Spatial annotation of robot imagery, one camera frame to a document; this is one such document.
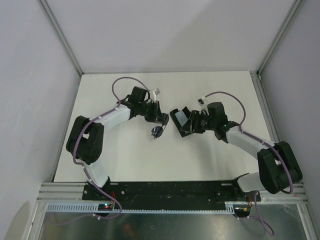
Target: white table surface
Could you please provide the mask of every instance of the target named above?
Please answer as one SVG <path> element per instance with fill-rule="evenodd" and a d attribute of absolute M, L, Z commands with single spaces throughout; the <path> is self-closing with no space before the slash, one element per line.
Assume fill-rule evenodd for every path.
<path fill-rule="evenodd" d="M 166 72 L 134 74 L 83 75 L 72 111 L 69 127 L 54 178 L 55 182 L 84 182 L 83 169 L 75 165 L 66 143 L 79 115 L 93 118 L 112 108 L 116 99 L 111 86 L 115 79 L 134 77 L 149 89 L 159 88 L 157 96 L 163 113 L 187 106 L 199 110 L 197 99 L 214 91 L 237 96 L 244 104 L 245 129 L 270 139 L 258 98 L 248 71 Z M 123 79 L 115 91 L 122 99 L 139 83 Z M 240 122 L 241 106 L 231 97 L 217 94 L 209 102 L 222 102 L 228 119 Z M 218 141 L 213 131 L 181 138 L 170 119 L 163 135 L 154 140 L 151 129 L 155 123 L 138 116 L 107 132 L 103 140 L 101 160 L 112 181 L 207 181 L 233 179 L 244 173 L 258 171 L 257 161 L 236 146 Z"/>

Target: small object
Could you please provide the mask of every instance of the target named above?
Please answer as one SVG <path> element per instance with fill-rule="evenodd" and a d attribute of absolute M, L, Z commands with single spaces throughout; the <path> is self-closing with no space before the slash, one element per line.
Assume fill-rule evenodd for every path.
<path fill-rule="evenodd" d="M 106 211 L 106 210 L 109 210 L 110 208 L 111 208 L 111 205 L 109 205 L 108 203 L 99 203 L 98 205 L 98 211 Z"/>
<path fill-rule="evenodd" d="M 159 88 L 150 90 L 151 99 L 155 102 L 157 100 L 157 95 L 160 94 Z"/>
<path fill-rule="evenodd" d="M 164 132 L 164 129 L 162 126 L 155 126 L 151 130 L 151 135 L 154 137 L 154 139 L 157 139 L 157 138 L 161 137 L 163 132 Z"/>
<path fill-rule="evenodd" d="M 199 103 L 200 105 L 203 105 L 203 104 L 204 104 L 204 101 L 200 98 L 200 99 L 198 99 L 198 103 Z"/>

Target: cable connector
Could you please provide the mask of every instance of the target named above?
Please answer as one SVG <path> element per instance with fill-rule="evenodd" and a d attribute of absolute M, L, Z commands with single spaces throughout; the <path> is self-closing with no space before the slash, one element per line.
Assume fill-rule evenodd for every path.
<path fill-rule="evenodd" d="M 208 106 L 208 100 L 205 96 L 202 96 L 200 99 L 198 99 L 198 104 L 201 106 L 200 111 L 205 110 Z"/>
<path fill-rule="evenodd" d="M 158 96 L 159 94 L 160 94 L 159 88 L 150 90 L 150 97 L 151 97 L 151 99 L 152 99 L 154 102 L 156 101 L 157 96 Z"/>

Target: wire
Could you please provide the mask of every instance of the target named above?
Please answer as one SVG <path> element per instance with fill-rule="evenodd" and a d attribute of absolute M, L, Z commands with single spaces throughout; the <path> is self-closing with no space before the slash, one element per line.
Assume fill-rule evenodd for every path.
<path fill-rule="evenodd" d="M 237 218 L 237 219 L 240 219 L 240 220 L 244 220 L 244 219 L 254 219 L 254 220 L 257 220 L 259 221 L 263 228 L 265 229 L 265 231 L 270 235 L 270 236 L 275 236 L 275 231 L 273 230 L 273 228 L 270 226 L 269 223 L 267 223 L 260 215 L 260 211 L 259 211 L 259 208 L 258 208 L 258 204 L 257 204 L 257 195 L 258 195 L 258 191 L 256 191 L 254 193 L 254 205 L 255 205 L 255 210 L 256 210 L 256 213 L 258 214 L 258 216 L 245 216 L 245 217 L 238 217 L 236 214 L 234 214 L 234 216 Z"/>
<path fill-rule="evenodd" d="M 290 185 L 290 191 L 285 191 L 285 190 L 282 190 L 284 193 L 286 194 L 291 194 L 294 190 L 294 184 L 292 182 L 292 178 L 290 176 L 290 173 L 289 173 L 289 170 L 284 162 L 284 160 L 282 159 L 282 157 L 280 156 L 280 154 L 276 151 L 276 149 L 271 146 L 269 143 L 265 142 L 264 140 L 260 139 L 259 137 L 255 136 L 255 135 L 252 135 L 251 133 L 249 132 L 246 132 L 243 130 L 242 128 L 242 124 L 244 123 L 244 121 L 246 120 L 246 117 L 247 117 L 247 113 L 246 113 L 246 108 L 245 106 L 243 105 L 243 103 L 234 95 L 232 95 L 231 93 L 228 93 L 228 92 L 225 92 L 225 91 L 215 91 L 215 92 L 212 92 L 212 93 L 209 93 L 208 95 L 206 95 L 205 97 L 209 97 L 211 95 L 214 95 L 214 94 L 225 94 L 225 95 L 228 95 L 232 98 L 234 98 L 242 107 L 242 110 L 243 110 L 243 118 L 239 124 L 239 130 L 241 133 L 243 133 L 244 135 L 258 141 L 259 143 L 261 143 L 262 145 L 265 145 L 267 146 L 268 148 L 270 148 L 274 154 L 276 155 L 276 157 L 278 158 L 278 160 L 281 162 L 281 165 L 284 169 L 284 172 L 285 174 L 287 175 L 288 177 L 288 181 L 289 181 L 289 185 Z M 272 229 L 272 227 L 262 218 L 262 216 L 260 215 L 260 212 L 259 212 L 259 209 L 258 209 L 258 204 L 257 204 L 257 194 L 259 192 L 257 191 L 255 194 L 254 194 L 254 204 L 255 204 L 255 208 L 256 208 L 256 213 L 258 214 L 258 217 L 256 216 L 250 216 L 250 218 L 252 219 L 256 219 L 258 221 L 261 222 L 261 224 L 263 225 L 263 228 L 266 230 L 266 232 L 271 235 L 271 236 L 274 236 L 275 235 L 275 231 Z"/>
<path fill-rule="evenodd" d="M 88 214 L 84 214 L 84 215 L 81 215 L 81 216 L 78 216 L 70 221 L 65 221 L 65 222 L 62 222 L 62 223 L 56 223 L 56 222 L 52 222 L 50 220 L 50 216 L 48 217 L 48 222 L 51 223 L 52 225 L 55 225 L 55 226 L 63 226 L 63 225 L 67 225 L 67 224 L 71 224 L 79 219 L 82 219 L 82 218 L 85 218 L 85 217 L 89 217 L 89 216 L 95 216 L 93 213 L 88 213 Z"/>
<path fill-rule="evenodd" d="M 294 184 L 293 184 L 293 182 L 292 182 L 292 178 L 291 178 L 291 176 L 290 176 L 289 170 L 288 170 L 288 168 L 287 168 L 284 160 L 283 160 L 282 157 L 280 156 L 280 154 L 277 152 L 277 150 L 276 150 L 273 146 L 271 146 L 269 143 L 265 142 L 263 139 L 255 136 L 255 135 L 252 135 L 251 133 L 246 132 L 246 131 L 243 130 L 242 124 L 244 123 L 244 121 L 245 121 L 245 119 L 246 119 L 246 117 L 247 117 L 246 109 L 245 109 L 245 106 L 243 105 L 243 103 L 242 103 L 236 96 L 232 95 L 231 93 L 225 92 L 225 91 L 215 91 L 215 92 L 209 93 L 209 94 L 206 95 L 205 97 L 207 98 L 207 97 L 209 97 L 209 96 L 211 96 L 211 95 L 214 95 L 214 94 L 225 94 L 225 95 L 228 95 L 228 96 L 234 98 L 234 99 L 241 105 L 242 110 L 243 110 L 243 118 L 242 118 L 242 120 L 241 120 L 241 122 L 240 122 L 240 124 L 239 124 L 239 130 L 240 130 L 240 132 L 243 133 L 244 135 L 247 135 L 248 137 L 250 137 L 250 138 L 258 141 L 258 142 L 261 143 L 262 145 L 267 146 L 268 148 L 270 148 L 270 149 L 274 152 L 274 154 L 276 155 L 276 157 L 278 158 L 278 160 L 281 162 L 281 165 L 282 165 L 282 167 L 283 167 L 283 169 L 284 169 L 284 172 L 285 172 L 285 174 L 286 174 L 286 176 L 287 176 L 287 178 L 288 178 L 289 185 L 290 185 L 290 191 L 285 191 L 285 190 L 282 190 L 282 191 L 283 191 L 284 193 L 286 193 L 286 194 L 291 194 L 291 193 L 293 192 L 293 190 L 294 190 Z"/>
<path fill-rule="evenodd" d="M 107 194 L 106 192 L 104 192 L 93 180 L 91 180 L 92 178 L 91 178 L 89 172 L 87 171 L 87 169 L 85 168 L 85 165 L 84 165 L 82 162 L 78 162 L 77 159 L 76 159 L 76 157 L 77 157 L 77 149 L 78 149 L 78 147 L 79 147 L 80 140 L 81 140 L 81 138 L 83 137 L 83 135 L 84 135 L 85 131 L 87 130 L 87 128 L 88 128 L 93 122 L 95 122 L 96 120 L 98 120 L 98 119 L 100 119 L 100 118 L 102 118 L 102 117 L 104 117 L 104 116 L 106 116 L 106 115 L 114 112 L 114 111 L 120 106 L 120 98 L 119 98 L 119 97 L 117 96 L 117 94 L 115 93 L 115 84 L 116 84 L 116 82 L 118 82 L 119 80 L 122 80 L 122 79 L 135 80 L 135 81 L 139 82 L 146 90 L 148 90 L 148 92 L 150 91 L 143 82 L 141 82 L 140 80 L 138 80 L 138 79 L 136 79 L 136 78 L 134 78 L 134 77 L 123 76 L 123 77 L 120 77 L 120 78 L 116 79 L 116 80 L 112 83 L 112 87 L 111 87 L 111 89 L 112 89 L 112 94 L 114 95 L 114 97 L 117 99 L 117 102 L 118 102 L 117 105 L 116 105 L 116 107 L 110 109 L 109 111 L 106 111 L 106 112 L 100 114 L 99 116 L 96 116 L 95 118 L 93 118 L 92 120 L 90 120 L 90 121 L 83 127 L 83 129 L 81 130 L 81 132 L 80 132 L 80 134 L 79 134 L 79 136 L 78 136 L 78 138 L 77 138 L 77 140 L 76 140 L 76 142 L 75 142 L 74 149 L 73 149 L 73 153 L 72 153 L 73 162 L 74 162 L 76 165 L 81 165 L 81 166 L 83 167 L 84 173 L 85 173 L 86 177 L 89 179 L 89 182 L 90 182 L 100 193 L 102 193 L 103 195 L 105 195 L 106 197 L 108 197 L 109 199 L 111 199 L 112 201 L 114 201 L 114 202 L 119 206 L 119 208 L 120 208 L 120 211 L 119 211 L 117 214 L 115 214 L 115 215 L 113 215 L 113 216 L 98 216 L 98 218 L 100 218 L 100 219 L 114 219 L 114 218 L 118 217 L 118 216 L 121 214 L 123 208 L 122 208 L 120 202 L 118 202 L 115 197 L 112 197 L 112 196 L 110 196 L 109 194 Z M 84 217 L 88 217 L 88 216 L 92 216 L 92 214 L 85 214 L 85 215 L 82 215 L 82 216 L 80 216 L 80 217 L 77 217 L 77 218 L 75 218 L 75 219 L 73 219 L 73 220 L 71 220 L 71 221 L 64 222 L 64 223 L 58 223 L 58 224 L 55 223 L 55 224 L 58 225 L 58 226 L 64 225 L 64 224 L 69 224 L 69 223 L 72 223 L 72 222 L 74 222 L 74 221 L 76 221 L 76 220 L 78 220 L 78 219 L 80 219 L 80 218 L 84 218 Z"/>
<path fill-rule="evenodd" d="M 248 205 L 249 205 L 249 207 L 251 208 L 252 207 L 252 200 L 251 200 L 251 197 L 250 196 L 248 196 Z"/>

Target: gray wall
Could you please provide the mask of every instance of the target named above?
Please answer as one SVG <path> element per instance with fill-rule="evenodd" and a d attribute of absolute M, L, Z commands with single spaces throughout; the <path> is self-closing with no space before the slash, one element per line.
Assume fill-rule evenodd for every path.
<path fill-rule="evenodd" d="M 48 0 L 85 72 L 256 70 L 293 0 Z"/>
<path fill-rule="evenodd" d="M 320 224 L 320 1 L 307 0 L 262 74 L 276 125 L 290 142 Z"/>
<path fill-rule="evenodd" d="M 18 240 L 52 171 L 79 76 L 36 0 L 0 7 L 0 239 Z"/>

